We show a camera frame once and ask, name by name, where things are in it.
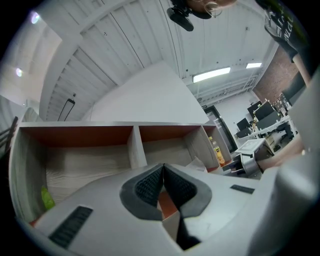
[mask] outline white wooden board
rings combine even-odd
[[[184,141],[189,149],[192,160],[195,157],[199,158],[206,168],[220,166],[211,142],[202,126],[185,136]]]
[[[130,165],[132,169],[147,165],[144,148],[141,141],[139,127],[135,125],[127,142]]]
[[[9,164],[10,193],[16,215],[34,221],[45,211],[41,188],[46,186],[46,149],[19,129],[11,147]]]
[[[192,159],[183,138],[172,138],[143,143],[146,162],[186,166]]]
[[[56,204],[96,179],[129,170],[126,145],[49,148],[47,152],[47,187]]]

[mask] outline black sleeve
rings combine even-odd
[[[286,54],[288,54],[290,61],[293,63],[294,62],[293,58],[294,58],[294,56],[296,56],[298,54],[298,52],[294,48],[292,48],[286,41],[269,33],[269,31],[266,29],[266,27],[264,27],[264,29],[273,38],[273,40],[276,41],[282,47],[282,49],[284,49]]]

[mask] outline brick wall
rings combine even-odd
[[[297,72],[296,65],[291,63],[286,52],[279,46],[269,67],[253,91],[262,102],[267,99],[273,103],[290,85],[290,81]]]

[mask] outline computer monitor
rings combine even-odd
[[[250,133],[251,133],[250,129],[249,128],[245,128],[245,129],[237,132],[236,136],[240,139],[240,138],[248,136]]]
[[[250,127],[250,124],[248,123],[248,121],[247,121],[246,118],[242,119],[242,120],[241,120],[240,122],[238,122],[236,125],[238,126],[238,128],[239,128],[240,131],[242,131],[242,130]]]
[[[270,105],[270,102],[266,102],[261,107],[258,108],[258,110],[255,112],[255,116],[260,121],[266,118],[267,116],[269,116],[273,111],[274,109]]]
[[[261,105],[261,101],[259,100],[257,103],[253,104],[252,106],[248,107],[248,111],[250,113],[250,116],[253,118],[255,118],[255,115],[254,115],[254,111],[258,109],[258,105]]]
[[[264,128],[270,127],[274,125],[277,121],[280,121],[281,117],[278,115],[277,111],[273,111],[267,117],[261,119],[256,123],[256,127],[258,130],[262,130]]]

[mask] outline wooden shelf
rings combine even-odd
[[[101,177],[155,163],[188,165],[199,158],[219,167],[208,136],[231,160],[212,124],[147,122],[42,122],[30,108],[13,139],[9,183],[14,210],[27,222],[45,211],[42,186],[58,204]]]

